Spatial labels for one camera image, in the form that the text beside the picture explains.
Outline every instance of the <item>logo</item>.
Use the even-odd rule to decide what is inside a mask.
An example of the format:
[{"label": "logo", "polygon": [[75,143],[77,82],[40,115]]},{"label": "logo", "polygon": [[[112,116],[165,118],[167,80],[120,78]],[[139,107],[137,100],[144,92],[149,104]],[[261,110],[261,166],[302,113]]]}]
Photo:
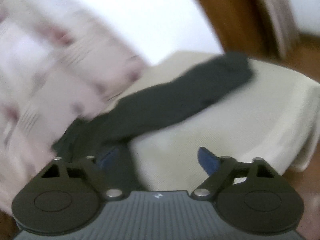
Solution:
[{"label": "logo", "polygon": [[155,194],[155,197],[159,199],[159,198],[162,198],[164,196],[161,193],[158,193],[158,194]]}]

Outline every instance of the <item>black cloth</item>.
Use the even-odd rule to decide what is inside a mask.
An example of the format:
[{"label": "black cloth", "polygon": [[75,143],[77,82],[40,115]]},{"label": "black cloth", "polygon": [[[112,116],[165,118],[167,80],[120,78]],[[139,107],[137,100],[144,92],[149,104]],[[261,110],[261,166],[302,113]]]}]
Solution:
[{"label": "black cloth", "polygon": [[131,183],[137,187],[139,182],[134,162],[127,148],[129,140],[185,120],[216,103],[251,77],[247,58],[240,53],[229,52],[196,65],[172,82],[122,98],[112,111],[90,122],[75,120],[52,148],[58,156],[74,161],[87,155],[95,155],[102,160],[113,147],[117,147],[121,149],[118,153],[121,157],[112,166],[116,171],[111,166],[106,169],[107,176],[112,182],[112,177],[115,179],[113,170],[121,176],[117,178],[118,183],[125,181],[126,176],[135,178]]}]

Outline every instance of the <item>white cloth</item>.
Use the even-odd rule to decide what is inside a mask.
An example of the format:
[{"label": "white cloth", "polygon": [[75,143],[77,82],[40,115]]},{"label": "white cloth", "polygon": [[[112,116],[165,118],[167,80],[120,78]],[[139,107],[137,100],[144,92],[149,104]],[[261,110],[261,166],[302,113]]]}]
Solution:
[{"label": "white cloth", "polygon": [[[212,56],[177,52],[121,97],[171,81]],[[306,168],[319,138],[320,85],[284,67],[255,60],[250,65],[252,82],[184,122],[131,142],[139,174],[151,189],[191,191],[199,186],[207,178],[197,162],[201,146],[240,162],[262,157],[280,174],[292,162],[297,171]]]}]

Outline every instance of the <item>gray ribbed plate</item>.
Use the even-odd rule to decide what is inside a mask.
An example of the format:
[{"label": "gray ribbed plate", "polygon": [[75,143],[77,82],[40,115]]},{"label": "gray ribbed plate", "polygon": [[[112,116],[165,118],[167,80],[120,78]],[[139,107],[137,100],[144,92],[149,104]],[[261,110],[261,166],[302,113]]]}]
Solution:
[{"label": "gray ribbed plate", "polygon": [[132,192],[109,202],[100,216],[81,230],[64,236],[21,232],[16,240],[302,240],[292,231],[279,236],[253,236],[223,221],[213,206],[185,191]]}]

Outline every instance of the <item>white wall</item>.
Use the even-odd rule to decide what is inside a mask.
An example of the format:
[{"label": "white wall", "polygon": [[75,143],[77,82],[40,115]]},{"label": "white wall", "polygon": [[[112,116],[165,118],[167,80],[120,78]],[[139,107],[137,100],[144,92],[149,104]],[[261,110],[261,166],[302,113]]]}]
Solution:
[{"label": "white wall", "polygon": [[291,0],[291,4],[299,29],[320,36],[320,0]]},{"label": "white wall", "polygon": [[81,0],[151,64],[177,50],[222,53],[196,0]]}]

